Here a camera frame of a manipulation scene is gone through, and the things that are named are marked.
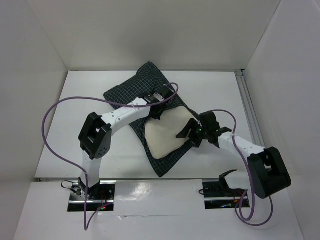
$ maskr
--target white enclosure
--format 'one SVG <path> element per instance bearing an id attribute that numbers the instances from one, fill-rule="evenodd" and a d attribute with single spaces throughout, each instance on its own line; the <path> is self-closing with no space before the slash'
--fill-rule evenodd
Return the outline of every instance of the white enclosure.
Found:
<path id="1" fill-rule="evenodd" d="M 70 70 L 244 69 L 280 0 L 29 0 Z"/>

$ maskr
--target black mounting bracket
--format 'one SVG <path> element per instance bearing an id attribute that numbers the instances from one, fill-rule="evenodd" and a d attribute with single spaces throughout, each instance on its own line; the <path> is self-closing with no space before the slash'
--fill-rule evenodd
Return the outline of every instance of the black mounting bracket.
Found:
<path id="1" fill-rule="evenodd" d="M 189 137 L 193 147 L 199 148 L 202 140 L 208 140 L 210 144 L 219 148 L 218 137 L 226 132 L 232 132 L 227 127 L 220 127 L 216 115 L 207 111 L 199 115 L 199 121 L 191 118 L 184 129 L 176 136 L 177 139 Z"/>
<path id="2" fill-rule="evenodd" d="M 173 94 L 174 92 L 170 88 L 168 88 L 167 86 L 163 86 L 159 89 L 159 91 L 143 93 L 139 96 L 139 98 L 145 100 L 147 104 L 155 104 L 163 102 L 165 99 L 171 97 Z M 157 106 L 152 106 L 150 109 L 149 117 L 160 120 L 160 117 L 162 113 L 165 111 L 166 106 L 167 102 Z"/>
<path id="3" fill-rule="evenodd" d="M 101 116 L 95 112 L 88 115 L 81 129 L 79 140 L 80 147 L 90 159 L 100 159 L 106 155 L 111 146 L 112 129 Z"/>
<path id="4" fill-rule="evenodd" d="M 248 157 L 255 194 L 265 199 L 289 186 L 291 178 L 278 149 L 270 147 Z"/>
<path id="5" fill-rule="evenodd" d="M 224 197 L 241 197 L 240 193 L 243 193 L 243 189 L 231 189 L 225 177 L 237 170 L 227 171 L 219 176 L 219 181 L 204 181 L 203 195 L 205 198 L 224 198 Z"/>

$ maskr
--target red wire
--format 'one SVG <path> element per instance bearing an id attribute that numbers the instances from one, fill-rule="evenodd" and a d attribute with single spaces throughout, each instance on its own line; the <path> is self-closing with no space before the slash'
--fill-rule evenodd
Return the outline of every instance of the red wire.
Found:
<path id="1" fill-rule="evenodd" d="M 242 195 L 244 194 L 244 193 L 241 193 L 241 191 L 238 189 L 237 190 L 238 191 L 238 193 L 240 194 L 240 197 L 242 197 Z"/>
<path id="2" fill-rule="evenodd" d="M 99 194 L 101 195 L 101 203 L 99 205 L 100 208 L 102 206 L 102 203 L 104 202 L 104 195 L 101 192 L 99 192 Z"/>
<path id="3" fill-rule="evenodd" d="M 235 203 L 239 202 L 239 199 L 236 199 L 236 193 L 234 193 L 233 199 L 234 199 L 234 202 L 235 202 Z"/>

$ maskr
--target cloth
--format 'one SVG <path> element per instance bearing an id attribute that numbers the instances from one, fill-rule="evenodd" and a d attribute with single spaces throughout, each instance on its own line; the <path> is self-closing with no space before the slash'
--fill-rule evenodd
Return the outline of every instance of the cloth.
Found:
<path id="1" fill-rule="evenodd" d="M 129 104 L 143 93 L 158 91 L 163 85 L 168 84 L 169 81 L 162 74 L 162 72 L 152 63 L 147 62 L 136 73 L 135 76 L 125 81 L 124 83 L 115 86 L 103 94 L 107 101 L 115 103 Z M 188 108 L 188 106 L 177 95 L 174 99 L 169 101 L 165 110 L 174 109 L 177 107 L 185 107 L 196 119 L 199 115 Z M 142 118 L 130 124 L 135 134 L 140 139 L 149 162 L 155 173 L 161 178 L 190 150 L 191 142 L 187 141 L 183 146 L 171 152 L 167 156 L 155 159 L 145 138 L 145 124 L 150 117 Z"/>
<path id="2" fill-rule="evenodd" d="M 184 106 L 167 110 L 161 119 L 145 124 L 145 140 L 154 159 L 162 159 L 182 147 L 189 138 L 176 138 L 194 116 Z"/>

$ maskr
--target white wall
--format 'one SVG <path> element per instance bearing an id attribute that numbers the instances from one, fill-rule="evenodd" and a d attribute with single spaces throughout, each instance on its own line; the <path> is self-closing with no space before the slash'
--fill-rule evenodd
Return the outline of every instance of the white wall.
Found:
<path id="1" fill-rule="evenodd" d="M 243 69 L 280 0 L 29 0 L 71 70 Z"/>
<path id="2" fill-rule="evenodd" d="M 287 164 L 290 197 L 306 240 L 319 239 L 320 8 L 282 0 L 245 79 L 268 146 Z"/>
<path id="3" fill-rule="evenodd" d="M 0 7 L 0 236 L 13 239 L 67 70 L 27 0 Z"/>

